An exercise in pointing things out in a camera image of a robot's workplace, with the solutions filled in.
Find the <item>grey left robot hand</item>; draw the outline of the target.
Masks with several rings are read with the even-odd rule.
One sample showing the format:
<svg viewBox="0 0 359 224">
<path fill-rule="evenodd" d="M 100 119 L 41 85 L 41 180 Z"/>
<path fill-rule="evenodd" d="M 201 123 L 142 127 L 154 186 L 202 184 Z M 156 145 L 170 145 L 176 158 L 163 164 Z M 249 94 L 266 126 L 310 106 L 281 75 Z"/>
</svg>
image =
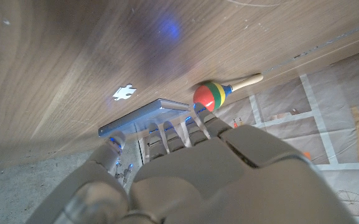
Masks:
<svg viewBox="0 0 359 224">
<path fill-rule="evenodd" d="M 152 125 L 150 161 L 129 190 L 113 175 L 113 133 L 36 208 L 29 223 L 355 223 L 300 151 L 259 128 L 232 128 L 204 105 L 185 125 Z"/>
</svg>

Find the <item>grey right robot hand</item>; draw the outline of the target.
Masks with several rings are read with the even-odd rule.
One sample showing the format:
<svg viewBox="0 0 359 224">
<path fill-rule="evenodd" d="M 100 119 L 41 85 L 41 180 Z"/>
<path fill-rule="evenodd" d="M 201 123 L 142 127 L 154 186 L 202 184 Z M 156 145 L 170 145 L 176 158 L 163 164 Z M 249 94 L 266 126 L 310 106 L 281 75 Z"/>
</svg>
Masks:
<svg viewBox="0 0 359 224">
<path fill-rule="evenodd" d="M 123 164 L 120 159 L 116 161 L 116 171 L 114 174 L 115 179 L 121 181 L 122 186 L 125 187 L 128 183 L 129 177 L 133 170 L 133 164 L 129 164 L 126 168 L 123 167 Z"/>
</svg>

